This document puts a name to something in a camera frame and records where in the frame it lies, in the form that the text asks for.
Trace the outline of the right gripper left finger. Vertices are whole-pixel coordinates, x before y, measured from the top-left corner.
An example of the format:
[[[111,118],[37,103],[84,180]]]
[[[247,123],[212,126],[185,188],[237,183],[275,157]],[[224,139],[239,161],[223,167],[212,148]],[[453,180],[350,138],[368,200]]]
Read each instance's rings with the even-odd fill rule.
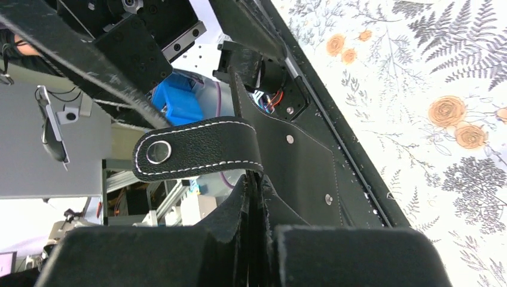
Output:
[[[241,286],[234,243],[202,227],[84,227],[51,253],[37,286]]]

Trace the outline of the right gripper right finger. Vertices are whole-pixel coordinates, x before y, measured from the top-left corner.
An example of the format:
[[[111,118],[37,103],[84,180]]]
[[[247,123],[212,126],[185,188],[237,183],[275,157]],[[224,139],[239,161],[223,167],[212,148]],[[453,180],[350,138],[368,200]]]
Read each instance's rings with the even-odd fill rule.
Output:
[[[403,228],[279,225],[280,286],[451,286],[430,240]]]

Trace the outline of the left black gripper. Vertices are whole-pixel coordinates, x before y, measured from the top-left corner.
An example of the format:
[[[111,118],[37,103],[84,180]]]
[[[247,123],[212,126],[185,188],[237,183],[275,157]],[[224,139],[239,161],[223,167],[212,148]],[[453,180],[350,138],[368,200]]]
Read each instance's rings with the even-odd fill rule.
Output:
[[[285,44],[255,1],[209,1],[223,33],[272,59]],[[128,103],[155,129],[170,127],[144,94],[206,32],[190,1],[58,1],[57,12],[93,39],[82,42],[44,1],[1,1],[1,22],[43,53]]]

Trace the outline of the black leather card holder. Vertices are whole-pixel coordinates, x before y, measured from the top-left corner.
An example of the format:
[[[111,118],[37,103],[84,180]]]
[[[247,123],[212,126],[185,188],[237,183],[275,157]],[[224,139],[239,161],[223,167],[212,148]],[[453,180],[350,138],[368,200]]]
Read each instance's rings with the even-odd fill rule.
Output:
[[[152,182],[243,169],[231,195],[196,227],[234,243],[242,280],[280,286],[277,226],[347,228],[338,203],[325,203],[325,196],[338,195],[334,153],[297,126],[261,111],[237,72],[230,78],[235,116],[146,134],[136,144],[133,171]]]

